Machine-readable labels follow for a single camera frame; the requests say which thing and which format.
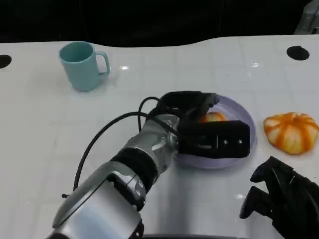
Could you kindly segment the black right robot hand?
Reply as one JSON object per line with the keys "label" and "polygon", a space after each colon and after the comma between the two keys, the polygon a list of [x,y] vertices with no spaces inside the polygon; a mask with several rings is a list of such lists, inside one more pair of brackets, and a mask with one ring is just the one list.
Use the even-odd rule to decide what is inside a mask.
{"label": "black right robot hand", "polygon": [[252,186],[241,219],[257,212],[272,219],[272,226],[286,239],[319,237],[319,187],[315,182],[272,156],[256,168],[250,181],[265,182],[268,192]]}

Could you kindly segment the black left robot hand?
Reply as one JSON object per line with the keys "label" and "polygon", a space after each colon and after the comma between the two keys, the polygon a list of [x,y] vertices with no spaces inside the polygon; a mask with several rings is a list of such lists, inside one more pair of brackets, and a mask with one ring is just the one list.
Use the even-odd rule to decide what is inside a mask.
{"label": "black left robot hand", "polygon": [[178,109],[185,119],[200,122],[208,110],[219,102],[216,93],[178,91],[163,95],[161,101],[171,109]]}

